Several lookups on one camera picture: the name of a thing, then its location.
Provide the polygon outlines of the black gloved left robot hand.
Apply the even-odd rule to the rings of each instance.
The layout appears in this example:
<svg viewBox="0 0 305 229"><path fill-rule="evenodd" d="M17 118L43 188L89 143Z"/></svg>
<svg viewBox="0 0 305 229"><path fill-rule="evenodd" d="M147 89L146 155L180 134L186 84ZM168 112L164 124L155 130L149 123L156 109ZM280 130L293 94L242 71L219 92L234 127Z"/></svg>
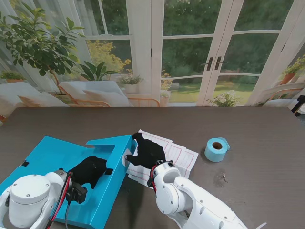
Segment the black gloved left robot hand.
<svg viewBox="0 0 305 229"><path fill-rule="evenodd" d="M107 160L98 158L96 156L90 156L69 170L72 181L79 185L89 183L91 188L94 189L100 177L107 169Z"/></svg>

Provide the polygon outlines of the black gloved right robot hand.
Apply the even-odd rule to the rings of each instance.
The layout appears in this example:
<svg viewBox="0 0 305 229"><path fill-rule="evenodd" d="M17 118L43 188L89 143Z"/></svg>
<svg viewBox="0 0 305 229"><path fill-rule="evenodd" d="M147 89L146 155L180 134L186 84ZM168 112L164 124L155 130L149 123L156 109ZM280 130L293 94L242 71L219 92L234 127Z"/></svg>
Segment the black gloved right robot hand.
<svg viewBox="0 0 305 229"><path fill-rule="evenodd" d="M149 139L144 139L140 132L133 134L132 138L138 144L138 155L127 155L126 160L134 166L143 166L147 169L152 169L158 161L166 161L162 146Z"/></svg>

